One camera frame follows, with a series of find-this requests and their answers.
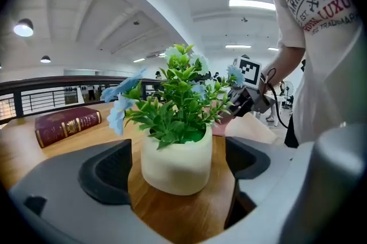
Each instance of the green plant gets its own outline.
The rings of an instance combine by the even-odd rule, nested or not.
[[[175,45],[171,56],[167,57],[168,69],[160,68],[166,82],[162,82],[163,91],[159,95],[162,104],[157,98],[149,96],[146,101],[138,100],[135,104],[137,110],[126,110],[125,117],[134,123],[141,123],[141,130],[150,129],[150,137],[159,140],[158,149],[172,143],[184,144],[189,141],[197,142],[205,134],[206,126],[214,121],[219,122],[220,111],[226,111],[232,103],[228,100],[223,87],[229,86],[236,80],[234,75],[218,81],[206,81],[205,85],[194,82],[203,67],[207,67],[205,58],[193,54],[190,58],[188,52],[193,45]],[[136,87],[124,94],[129,99],[140,99],[141,81]],[[223,99],[218,99],[218,94],[224,94]]]

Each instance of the blue artificial flower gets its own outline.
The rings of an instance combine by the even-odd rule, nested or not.
[[[236,77],[235,84],[237,87],[242,88],[243,85],[245,85],[244,75],[242,74],[242,70],[240,68],[235,67],[233,64],[231,64],[228,66],[227,72],[228,78],[232,75]]]
[[[193,91],[194,93],[199,93],[200,99],[205,99],[206,95],[205,86],[200,85],[199,82],[195,83],[195,85],[191,87],[191,91]]]
[[[181,52],[177,50],[176,47],[169,47],[166,49],[165,51],[165,59],[167,60],[167,62],[170,60],[171,56],[176,55],[177,57],[181,57]]]
[[[114,130],[117,135],[123,134],[123,122],[125,118],[125,110],[134,105],[134,100],[125,98],[119,94],[119,100],[114,102],[110,115],[107,117],[110,129]]]
[[[125,93],[126,91],[130,90],[135,86],[141,78],[143,78],[143,73],[146,71],[146,68],[142,69],[141,71],[137,72],[134,76],[127,78],[126,80],[122,81],[117,87],[115,88],[107,88],[102,92],[101,100],[104,100],[106,103],[110,102],[117,94]]]
[[[190,56],[190,65],[195,65],[196,60],[199,59],[201,63],[201,71],[197,72],[199,75],[205,76],[209,72],[208,59],[200,54],[193,53]]]
[[[205,81],[205,85],[210,86],[210,88],[212,89],[212,92],[214,92],[214,87],[216,85],[216,81],[208,79],[208,80]]]

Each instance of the red book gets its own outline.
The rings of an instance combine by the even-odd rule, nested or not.
[[[101,123],[101,113],[87,107],[77,107],[36,118],[34,132],[40,147],[46,147],[80,131]]]

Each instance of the black cable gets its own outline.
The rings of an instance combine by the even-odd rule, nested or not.
[[[268,80],[264,77],[264,75],[263,75],[263,74],[261,74],[261,76],[264,78],[264,84],[265,84],[265,86],[264,86],[264,90],[263,90],[263,95],[265,94],[266,85],[270,82],[270,80],[271,80],[272,78],[274,78],[274,76],[275,76],[275,74],[276,74],[276,68],[275,68],[275,67],[271,68],[271,69],[268,71],[268,74],[266,75],[266,77],[269,77],[270,72],[271,72],[271,71],[273,71],[273,70],[274,70],[274,73],[273,73],[273,75],[272,75]]]
[[[269,88],[270,90],[273,92],[273,95],[274,95],[274,99],[275,99],[275,108],[276,108],[276,116],[278,117],[278,120],[279,122],[286,128],[288,129],[288,127],[282,122],[282,119],[280,118],[280,115],[279,115],[279,108],[278,108],[278,99],[276,97],[276,93],[275,93],[275,90],[273,88],[272,85],[268,84],[269,85]]]
[[[265,93],[266,86],[269,86],[270,90],[272,91],[272,93],[273,93],[273,95],[274,95],[274,99],[275,99],[276,116],[278,117],[279,122],[280,122],[280,123],[281,123],[281,124],[286,128],[286,129],[288,129],[288,127],[287,127],[287,126],[282,122],[282,119],[280,118],[279,108],[278,108],[278,99],[277,99],[277,97],[276,97],[275,90],[274,90],[273,86],[269,84],[269,81],[270,81],[270,80],[275,76],[275,74],[276,74],[276,68],[274,68],[274,67],[273,67],[273,68],[271,68],[271,69],[268,71],[267,76],[270,74],[270,72],[271,72],[272,70],[274,70],[274,73],[273,73],[273,75],[272,75],[272,76],[267,80],[267,82],[265,82],[265,81],[266,81],[265,76],[264,76],[263,74],[261,74],[261,77],[263,78],[263,82],[264,82],[263,96],[264,96],[264,93]]]

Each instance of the cream flower pot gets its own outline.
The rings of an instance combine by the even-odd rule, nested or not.
[[[142,173],[148,184],[163,192],[191,195],[207,184],[212,163],[212,128],[198,142],[172,144],[157,150],[158,140],[145,130]]]

